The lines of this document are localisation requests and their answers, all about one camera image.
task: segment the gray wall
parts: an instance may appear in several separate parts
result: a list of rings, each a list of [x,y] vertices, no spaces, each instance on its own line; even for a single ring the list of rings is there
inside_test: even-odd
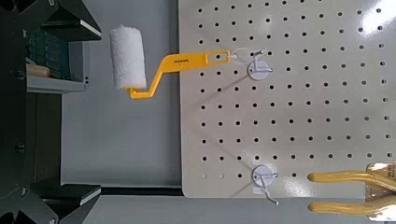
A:
[[[151,80],[161,58],[177,52],[177,0],[85,3],[104,38],[89,43],[85,55],[90,89],[64,96],[63,182],[180,185],[178,77],[165,76],[155,98],[132,101],[113,88],[108,42],[109,30],[120,24],[139,28]],[[85,223],[369,223],[365,217],[312,215],[308,203],[103,196]]]
[[[178,52],[177,0],[87,0],[103,31],[90,42],[90,88],[64,96],[64,182],[123,186],[180,185],[178,76],[167,75],[156,96],[133,101],[115,90],[108,34],[141,30],[150,82],[163,56]]]
[[[309,202],[309,200],[287,200],[282,201],[280,206],[274,206],[262,200],[193,200],[179,197],[103,196],[84,223],[374,223],[366,217],[307,213],[306,207]]]

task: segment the yellow roller handle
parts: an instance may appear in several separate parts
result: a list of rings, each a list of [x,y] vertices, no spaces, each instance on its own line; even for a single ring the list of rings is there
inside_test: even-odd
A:
[[[369,203],[311,203],[308,205],[308,209],[313,213],[371,216],[379,214],[390,206],[396,206],[396,196],[394,195]]]
[[[361,181],[370,185],[380,186],[396,191],[396,181],[382,175],[363,171],[342,171],[334,173],[312,173],[308,179],[315,183],[341,183]],[[396,205],[396,197],[391,195],[368,203],[311,203],[308,209],[314,213],[335,213],[352,216],[370,216]]]
[[[209,60],[210,56],[217,57],[218,55],[224,59],[217,59],[213,62]],[[148,91],[139,91],[139,89],[129,89],[131,98],[133,99],[147,99],[155,94],[155,91],[160,84],[164,73],[173,73],[186,71],[196,68],[203,68],[218,65],[221,63],[229,63],[231,61],[231,53],[229,50],[214,50],[203,53],[184,53],[167,55],[161,61],[157,74],[155,75]]]
[[[382,175],[363,171],[341,171],[334,173],[312,173],[308,180],[315,183],[342,183],[349,181],[361,181],[370,185],[377,185],[391,191],[396,191],[396,181]]]

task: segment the white pegboard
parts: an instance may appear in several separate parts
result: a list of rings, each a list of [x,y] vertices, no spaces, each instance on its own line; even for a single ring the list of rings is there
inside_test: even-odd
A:
[[[265,49],[274,69],[182,73],[185,195],[258,197],[251,171],[265,164],[276,198],[363,198],[362,183],[306,176],[394,159],[395,16],[394,0],[179,0],[180,52]]]

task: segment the yellow handle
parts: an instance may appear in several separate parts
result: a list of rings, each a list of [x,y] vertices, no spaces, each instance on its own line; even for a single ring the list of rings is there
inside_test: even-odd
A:
[[[308,209],[313,213],[371,216],[379,214],[390,206],[396,206],[396,196],[394,195],[368,203],[311,203],[308,205]]]
[[[396,181],[382,175],[363,171],[341,171],[334,173],[312,173],[308,180],[315,183],[341,183],[347,181],[361,181],[370,185],[377,185],[385,189],[396,191]]]
[[[210,56],[218,57],[214,62],[210,62]],[[147,99],[155,94],[155,91],[160,84],[163,73],[173,73],[186,71],[196,68],[203,68],[218,65],[221,63],[229,63],[231,58],[229,50],[214,50],[204,53],[184,53],[168,55],[161,61],[157,74],[155,75],[148,91],[139,91],[138,89],[129,89],[131,98],[133,99]]]
[[[382,175],[363,171],[342,171],[334,173],[312,173],[308,179],[315,183],[341,183],[347,181],[361,181],[370,185],[380,186],[396,191],[396,181]],[[369,203],[311,203],[308,209],[313,213],[335,213],[352,216],[370,216],[396,205],[396,197],[390,195]]]

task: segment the white panel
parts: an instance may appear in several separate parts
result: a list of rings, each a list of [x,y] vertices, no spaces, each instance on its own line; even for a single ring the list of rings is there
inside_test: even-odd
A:
[[[306,176],[396,155],[395,8],[394,0],[179,0],[180,52],[265,49],[274,69],[262,81],[235,63],[182,73],[186,196],[258,197],[250,175],[266,164],[279,173],[276,198],[364,197],[362,183]]]

